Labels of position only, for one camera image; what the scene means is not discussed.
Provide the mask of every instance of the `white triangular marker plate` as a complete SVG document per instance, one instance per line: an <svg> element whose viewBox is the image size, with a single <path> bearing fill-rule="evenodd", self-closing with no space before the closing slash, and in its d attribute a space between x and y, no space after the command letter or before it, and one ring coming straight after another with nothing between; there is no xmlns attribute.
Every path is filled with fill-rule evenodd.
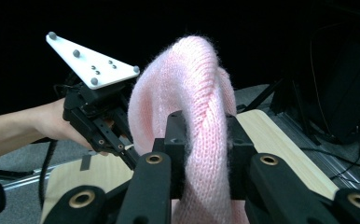
<svg viewBox="0 0 360 224"><path fill-rule="evenodd" d="M120 62L50 32L47 42L92 90L137 77L139 67Z"/></svg>

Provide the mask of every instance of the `human arm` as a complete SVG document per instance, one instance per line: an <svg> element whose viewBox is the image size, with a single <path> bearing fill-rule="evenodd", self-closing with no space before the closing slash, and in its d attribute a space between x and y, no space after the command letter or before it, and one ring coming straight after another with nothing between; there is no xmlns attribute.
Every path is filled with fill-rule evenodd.
<svg viewBox="0 0 360 224"><path fill-rule="evenodd" d="M87 140L63 120L64 99L0 116L0 156L48 137L70 139L90 148Z"/></svg>

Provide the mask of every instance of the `pink knitted fabric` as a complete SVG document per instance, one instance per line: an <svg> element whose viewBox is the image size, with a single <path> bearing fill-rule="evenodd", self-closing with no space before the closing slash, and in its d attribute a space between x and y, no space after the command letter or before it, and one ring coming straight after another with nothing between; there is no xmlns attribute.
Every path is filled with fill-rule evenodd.
<svg viewBox="0 0 360 224"><path fill-rule="evenodd" d="M199 36L162 52L133 89L128 116L140 155L165 136L167 117L178 110L187 123L189 156L173 223L248 223L244 202L229 197L226 113L236 114L234 92L214 48Z"/></svg>

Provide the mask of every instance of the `wooden surface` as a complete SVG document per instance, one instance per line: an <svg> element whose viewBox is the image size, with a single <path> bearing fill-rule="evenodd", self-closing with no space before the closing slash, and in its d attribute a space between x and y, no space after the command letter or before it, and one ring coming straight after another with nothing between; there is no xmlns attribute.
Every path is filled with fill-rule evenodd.
<svg viewBox="0 0 360 224"><path fill-rule="evenodd" d="M43 221L51 208L70 189L81 185L96 186L108 192L132 178L133 171L121 158L112 154L91 157L90 168L80 171L82 160L68 162L56 167L49 175L46 199L42 211Z"/></svg>
<svg viewBox="0 0 360 224"><path fill-rule="evenodd" d="M262 111L252 110L237 115L258 152L274 154L284 159L305 185L333 199L337 186L291 141L291 139ZM90 168L80 171L81 160L55 168L50 174L42 219L65 192L80 185L93 185L105 192L132 178L132 171L113 155L92 156Z"/></svg>
<svg viewBox="0 0 360 224"><path fill-rule="evenodd" d="M282 158L309 189L334 199L338 187L264 112L251 110L237 115L237 119L259 153Z"/></svg>

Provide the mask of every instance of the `pink scarf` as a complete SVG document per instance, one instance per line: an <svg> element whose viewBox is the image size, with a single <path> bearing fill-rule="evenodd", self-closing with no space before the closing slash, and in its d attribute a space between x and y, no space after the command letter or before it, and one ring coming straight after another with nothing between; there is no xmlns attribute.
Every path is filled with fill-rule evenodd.
<svg viewBox="0 0 360 224"><path fill-rule="evenodd" d="M248 223L244 201L229 196L226 113L236 115L234 91L215 49L200 36L177 41L138 79L128 118L140 155L164 137L168 115L178 110L187 123L189 156L173 223Z"/></svg>

